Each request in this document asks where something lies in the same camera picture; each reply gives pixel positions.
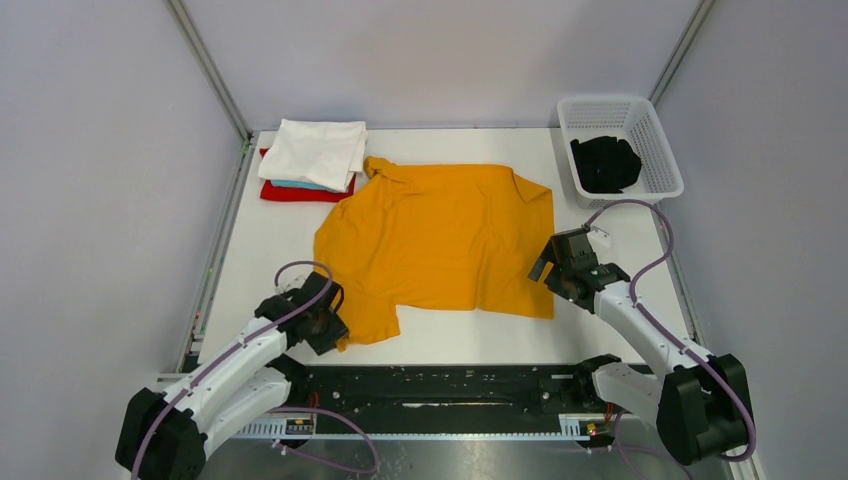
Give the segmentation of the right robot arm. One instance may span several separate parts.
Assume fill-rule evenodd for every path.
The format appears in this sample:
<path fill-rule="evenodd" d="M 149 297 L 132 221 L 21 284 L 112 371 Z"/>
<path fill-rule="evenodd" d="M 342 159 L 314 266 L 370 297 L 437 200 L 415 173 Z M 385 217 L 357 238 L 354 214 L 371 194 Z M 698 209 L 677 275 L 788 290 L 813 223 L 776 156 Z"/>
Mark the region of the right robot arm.
<path fill-rule="evenodd" d="M 551 236 L 529 277 L 611 326 L 649 370 L 612 354 L 585 360 L 575 371 L 577 405 L 597 412 L 611 404 L 637 416 L 684 466 L 749 459 L 757 430 L 744 366 L 667 327 L 618 265 L 598 260 L 588 233 L 583 227 Z"/>

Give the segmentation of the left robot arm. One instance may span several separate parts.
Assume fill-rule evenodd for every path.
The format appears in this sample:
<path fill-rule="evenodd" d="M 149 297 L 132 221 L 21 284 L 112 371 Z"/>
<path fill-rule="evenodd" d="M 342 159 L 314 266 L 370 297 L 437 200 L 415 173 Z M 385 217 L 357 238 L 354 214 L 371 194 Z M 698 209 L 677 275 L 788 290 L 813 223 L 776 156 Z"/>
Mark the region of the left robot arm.
<path fill-rule="evenodd" d="M 265 412 L 310 399 L 306 367 L 287 356 L 307 341 L 318 353 L 345 335 L 344 299 L 329 268 L 311 262 L 299 288 L 264 300 L 212 360 L 161 392 L 139 390 L 128 402 L 116 462 L 134 479 L 196 479 L 226 440 Z"/>

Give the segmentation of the yellow t shirt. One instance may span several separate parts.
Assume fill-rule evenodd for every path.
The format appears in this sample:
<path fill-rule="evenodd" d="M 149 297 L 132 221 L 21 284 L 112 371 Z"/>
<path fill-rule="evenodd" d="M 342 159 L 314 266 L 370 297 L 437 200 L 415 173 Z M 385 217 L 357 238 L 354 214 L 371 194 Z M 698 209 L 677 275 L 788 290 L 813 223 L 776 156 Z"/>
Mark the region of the yellow t shirt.
<path fill-rule="evenodd" d="M 365 170 L 314 236 L 344 289 L 348 345 L 398 336 L 401 306 L 553 318 L 552 294 L 529 277 L 554 232 L 548 187 L 494 164 L 370 157 Z"/>

